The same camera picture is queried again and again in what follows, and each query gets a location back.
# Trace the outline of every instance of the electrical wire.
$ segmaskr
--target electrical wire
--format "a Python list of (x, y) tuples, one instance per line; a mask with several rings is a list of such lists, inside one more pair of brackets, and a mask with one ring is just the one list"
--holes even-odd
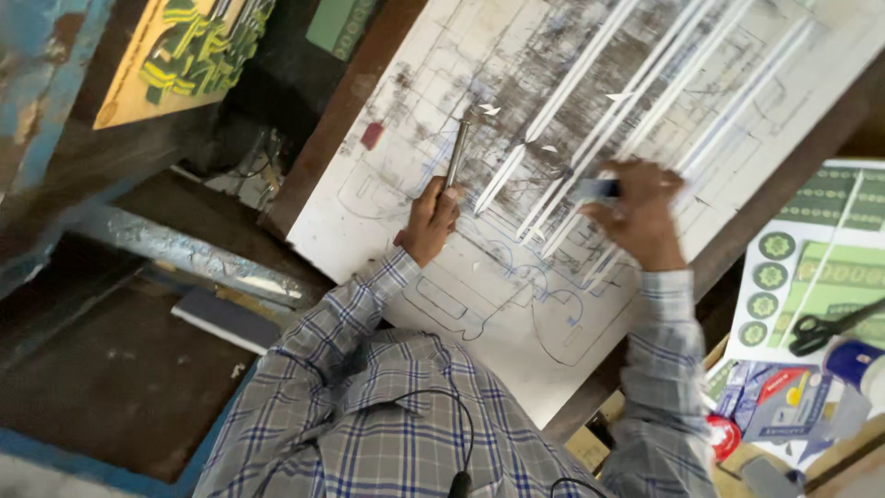
[(461, 407), (461, 409), (464, 410), (464, 413), (467, 414), (467, 422), (470, 424), (470, 446), (467, 449), (467, 455), (464, 457), (464, 471), (466, 471), (467, 465), (470, 464), (470, 455), (473, 454), (473, 418), (470, 417), (470, 410), (468, 410), (467, 407), (464, 406), (464, 403), (461, 401), (460, 397), (458, 397), (452, 393), (447, 393), (447, 392), (443, 391), (442, 389), (419, 389), (418, 391), (412, 391), (411, 393), (403, 394), (402, 396), (400, 396), (394, 400), (391, 400), (390, 402), (395, 403), (395, 402), (400, 401), (404, 398), (408, 398), (409, 396), (413, 396), (415, 394), (422, 394), (422, 393), (442, 394), (443, 396), (448, 396), (448, 397), (452, 398), (458, 404), (458, 406)]
[(261, 174), (261, 172), (264, 171), (265, 169), (267, 169), (267, 167), (270, 165), (271, 165), (271, 161), (266, 160), (264, 166), (260, 167), (259, 169), (255, 170), (255, 171), (250, 171), (246, 175), (244, 175), (243, 173), (240, 173), (236, 169), (232, 169), (232, 170), (228, 171), (227, 173), (225, 173), (223, 176), (232, 176), (234, 178), (242, 178), (243, 180), (246, 180), (248, 178), (251, 178), (253, 176)]
[(550, 487), (550, 498), (553, 498), (553, 493), (556, 491), (556, 486), (559, 486), (560, 484), (562, 484), (564, 482), (570, 482), (572, 484), (580, 484), (581, 486), (586, 487), (587, 489), (589, 489), (593, 493), (596, 493), (596, 496), (599, 496), (600, 498), (606, 498), (606, 496), (603, 494), (602, 491), (599, 491), (598, 489), (596, 489), (596, 486), (593, 486), (589, 482), (584, 482), (580, 479), (572, 479), (572, 478), (556, 479), (556, 481), (553, 482), (553, 486)]

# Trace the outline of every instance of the hand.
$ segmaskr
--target hand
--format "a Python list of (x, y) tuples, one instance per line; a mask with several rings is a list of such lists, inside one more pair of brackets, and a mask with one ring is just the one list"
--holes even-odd
[(603, 169), (615, 172), (620, 179), (618, 205), (612, 210), (587, 204), (581, 212), (596, 220), (605, 235), (632, 254), (645, 271), (686, 268), (669, 208), (685, 182), (674, 172), (641, 160), (608, 163)]
[(455, 231), (455, 221), (461, 215), (458, 208), (458, 190), (445, 187), (445, 176), (430, 179), (424, 193), (412, 201), (409, 225), (394, 240), (424, 268), (443, 249), (445, 239)]

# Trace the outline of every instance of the yellow and green cut-out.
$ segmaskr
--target yellow and green cut-out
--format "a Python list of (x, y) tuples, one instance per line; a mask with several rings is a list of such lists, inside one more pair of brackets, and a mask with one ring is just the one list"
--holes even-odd
[(747, 301), (747, 311), (757, 320), (765, 320), (777, 311), (778, 300), (769, 292), (757, 292)]
[(780, 263), (765, 262), (753, 270), (753, 283), (766, 291), (780, 289), (787, 283), (787, 269)]
[(759, 251), (769, 260), (786, 260), (796, 251), (796, 240), (789, 233), (772, 232), (759, 240)]
[(148, 83), (146, 98), (159, 105), (170, 92), (195, 97), (231, 89), (242, 66), (255, 55), (274, 0), (251, 0), (232, 33), (218, 17), (207, 17), (192, 0), (169, 0), (163, 22), (171, 24), (154, 43), (139, 76)]
[(754, 347), (762, 344), (768, 334), (768, 327), (762, 322), (747, 322), (738, 332), (738, 338), (741, 344), (747, 347)]

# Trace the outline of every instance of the red sticker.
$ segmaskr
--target red sticker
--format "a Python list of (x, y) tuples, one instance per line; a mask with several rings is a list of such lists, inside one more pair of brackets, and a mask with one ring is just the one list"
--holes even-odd
[(363, 134), (363, 138), (359, 142), (362, 145), (365, 145), (366, 149), (371, 151), (375, 148), (375, 145), (378, 144), (378, 141), (381, 140), (382, 133), (384, 133), (384, 127), (381, 123), (372, 123), (369, 125), (369, 128), (366, 128), (366, 132)]

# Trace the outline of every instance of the metal pipe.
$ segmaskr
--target metal pipe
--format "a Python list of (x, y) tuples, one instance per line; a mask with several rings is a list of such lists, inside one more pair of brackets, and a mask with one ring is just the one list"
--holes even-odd
[(449, 172), (445, 176), (445, 188), (449, 188), (455, 182), (455, 176), (461, 168), (461, 160), (464, 157), (464, 142), (467, 132), (470, 131), (470, 121), (461, 120), (458, 126), (458, 137), (455, 138), (455, 148), (451, 152)]

